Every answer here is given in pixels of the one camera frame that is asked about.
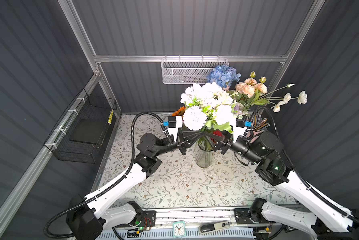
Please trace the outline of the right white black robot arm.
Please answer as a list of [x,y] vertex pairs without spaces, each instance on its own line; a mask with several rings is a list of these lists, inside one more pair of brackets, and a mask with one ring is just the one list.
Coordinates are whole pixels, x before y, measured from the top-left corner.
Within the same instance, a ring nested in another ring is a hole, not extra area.
[[359,240],[359,211],[345,208],[322,194],[296,170],[291,160],[281,157],[284,147],[279,138],[269,132],[254,137],[254,142],[243,136],[234,138],[230,133],[222,136],[207,135],[214,151],[234,153],[256,164],[255,172],[278,191],[295,198],[309,211],[292,210],[256,198],[247,211],[254,223],[262,220],[277,222],[303,231],[318,240]]

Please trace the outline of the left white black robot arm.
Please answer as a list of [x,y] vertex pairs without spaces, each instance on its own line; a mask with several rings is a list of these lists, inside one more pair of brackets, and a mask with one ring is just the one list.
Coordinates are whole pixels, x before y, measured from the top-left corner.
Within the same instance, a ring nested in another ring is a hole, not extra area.
[[77,240],[95,240],[104,230],[113,227],[139,227],[144,221],[144,211],[135,201],[114,209],[112,204],[158,170],[162,163],[158,159],[159,155],[175,150],[180,150],[185,155],[186,150],[198,139],[207,140],[215,146],[216,137],[207,132],[182,131],[180,128],[176,128],[176,131],[176,139],[172,134],[163,139],[151,133],[144,134],[137,145],[139,153],[132,157],[131,164],[125,171],[85,197],[78,195],[71,199],[71,210],[67,213],[66,223],[73,237]]

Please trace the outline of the clear ribbed glass vase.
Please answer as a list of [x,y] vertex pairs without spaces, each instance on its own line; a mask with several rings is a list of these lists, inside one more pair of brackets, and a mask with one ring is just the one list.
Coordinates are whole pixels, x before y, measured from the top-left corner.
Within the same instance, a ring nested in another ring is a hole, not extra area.
[[206,137],[201,137],[197,141],[198,152],[195,163],[200,168],[208,168],[212,164],[212,146]]

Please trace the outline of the cream peach rose stem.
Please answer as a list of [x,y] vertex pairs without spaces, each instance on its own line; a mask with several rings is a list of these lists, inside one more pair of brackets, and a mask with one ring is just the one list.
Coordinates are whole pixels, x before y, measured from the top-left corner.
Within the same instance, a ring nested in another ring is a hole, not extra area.
[[267,94],[267,86],[264,84],[266,82],[266,77],[259,79],[259,82],[254,85],[254,88],[262,94]]

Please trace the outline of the lilac small blossom sprig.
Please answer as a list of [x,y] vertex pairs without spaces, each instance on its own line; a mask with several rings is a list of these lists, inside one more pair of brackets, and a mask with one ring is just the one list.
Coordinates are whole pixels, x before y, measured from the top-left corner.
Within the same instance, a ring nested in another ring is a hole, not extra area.
[[247,115],[247,110],[241,103],[236,103],[235,107],[233,108],[233,113],[235,115]]

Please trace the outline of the pale pink peony flower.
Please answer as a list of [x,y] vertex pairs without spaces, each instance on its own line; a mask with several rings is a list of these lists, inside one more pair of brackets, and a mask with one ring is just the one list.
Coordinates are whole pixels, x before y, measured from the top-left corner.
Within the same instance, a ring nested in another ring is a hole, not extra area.
[[243,95],[246,95],[248,98],[251,98],[255,94],[255,85],[257,84],[257,81],[254,79],[256,76],[256,73],[253,71],[250,73],[249,78],[247,78],[243,83],[238,83],[235,86],[235,90]]

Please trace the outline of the white poppy flower stem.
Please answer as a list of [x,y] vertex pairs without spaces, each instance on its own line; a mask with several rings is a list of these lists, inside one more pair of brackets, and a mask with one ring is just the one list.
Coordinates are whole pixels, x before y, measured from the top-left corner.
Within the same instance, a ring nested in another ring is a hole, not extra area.
[[307,104],[307,98],[308,95],[306,93],[306,91],[301,91],[297,97],[293,97],[290,93],[286,93],[283,97],[274,97],[273,94],[275,92],[279,92],[281,90],[284,89],[290,89],[291,87],[293,87],[295,84],[287,84],[284,87],[281,87],[279,89],[276,89],[274,91],[271,91],[267,94],[265,94],[262,97],[259,97],[258,100],[254,101],[253,104],[257,105],[257,106],[265,106],[270,104],[271,107],[270,109],[274,112],[274,113],[278,113],[281,110],[281,107],[283,105],[287,105],[291,100],[296,100],[296,102],[299,105],[305,105]]

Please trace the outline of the red flower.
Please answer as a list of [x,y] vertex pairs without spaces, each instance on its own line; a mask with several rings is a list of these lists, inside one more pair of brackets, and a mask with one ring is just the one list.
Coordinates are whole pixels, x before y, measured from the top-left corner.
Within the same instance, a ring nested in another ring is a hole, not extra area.
[[220,137],[223,136],[223,133],[220,130],[213,131],[213,134],[216,135],[216,136],[220,136]]

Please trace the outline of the purple pompom flower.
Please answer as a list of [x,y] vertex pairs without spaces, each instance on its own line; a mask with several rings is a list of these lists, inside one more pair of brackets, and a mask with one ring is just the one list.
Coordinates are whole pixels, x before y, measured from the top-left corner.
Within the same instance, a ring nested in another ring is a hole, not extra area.
[[191,131],[201,130],[207,120],[207,115],[199,106],[187,108],[182,116],[183,124]]

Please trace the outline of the blue hydrangea flower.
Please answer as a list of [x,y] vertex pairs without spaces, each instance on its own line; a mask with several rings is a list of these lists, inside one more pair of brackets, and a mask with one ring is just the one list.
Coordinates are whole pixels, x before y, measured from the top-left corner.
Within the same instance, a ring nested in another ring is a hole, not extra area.
[[208,83],[216,83],[224,90],[229,90],[233,82],[239,82],[241,77],[237,70],[228,65],[216,66],[206,77]]

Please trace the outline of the orange flower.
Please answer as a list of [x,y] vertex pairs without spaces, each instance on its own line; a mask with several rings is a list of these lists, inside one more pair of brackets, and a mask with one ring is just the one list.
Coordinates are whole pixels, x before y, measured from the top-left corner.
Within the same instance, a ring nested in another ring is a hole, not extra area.
[[182,106],[181,108],[179,108],[176,112],[174,112],[172,114],[172,117],[176,117],[176,116],[182,116],[185,112],[186,107]]

